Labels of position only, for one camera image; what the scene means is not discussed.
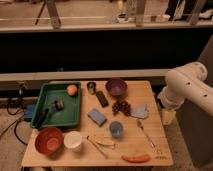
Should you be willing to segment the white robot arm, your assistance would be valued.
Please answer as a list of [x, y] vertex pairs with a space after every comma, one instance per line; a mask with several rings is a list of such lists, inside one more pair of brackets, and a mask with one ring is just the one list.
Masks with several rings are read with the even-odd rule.
[[213, 117], [213, 87], [205, 80], [208, 71], [201, 62], [191, 62], [169, 70], [165, 75], [166, 86], [158, 94], [167, 109], [179, 109], [188, 99]]

